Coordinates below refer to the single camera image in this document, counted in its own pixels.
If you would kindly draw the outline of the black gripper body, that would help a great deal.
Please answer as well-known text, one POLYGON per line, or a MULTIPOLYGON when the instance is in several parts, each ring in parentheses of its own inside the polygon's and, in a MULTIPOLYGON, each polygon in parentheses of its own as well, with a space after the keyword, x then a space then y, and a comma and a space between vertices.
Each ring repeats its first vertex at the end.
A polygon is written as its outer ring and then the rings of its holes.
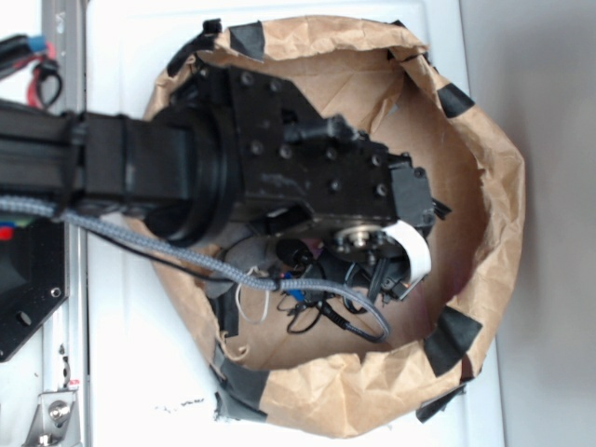
POLYGON ((430 272, 427 237, 447 209, 426 171, 320 115, 290 80, 204 65, 177 89, 176 120, 194 133, 200 196, 179 241, 238 225, 301 277, 385 301, 430 272))

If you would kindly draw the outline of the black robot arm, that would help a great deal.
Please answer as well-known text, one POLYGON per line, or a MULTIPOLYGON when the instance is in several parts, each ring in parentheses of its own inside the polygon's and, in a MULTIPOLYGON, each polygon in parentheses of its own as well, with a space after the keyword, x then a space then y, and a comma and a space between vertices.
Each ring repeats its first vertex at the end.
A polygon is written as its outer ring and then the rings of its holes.
POLYGON ((1 106, 1 191, 53 214, 119 212, 178 247, 262 243, 268 260, 399 299, 427 273, 426 240, 448 214, 424 169, 291 81, 204 65, 148 121, 1 106))

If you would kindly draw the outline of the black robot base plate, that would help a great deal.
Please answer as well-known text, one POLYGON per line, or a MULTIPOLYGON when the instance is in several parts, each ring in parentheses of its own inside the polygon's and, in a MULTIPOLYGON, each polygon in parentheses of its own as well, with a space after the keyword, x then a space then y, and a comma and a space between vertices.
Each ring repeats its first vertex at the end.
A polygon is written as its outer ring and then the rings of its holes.
POLYGON ((37 220, 1 228, 1 361, 7 362, 64 302, 66 230, 37 220))

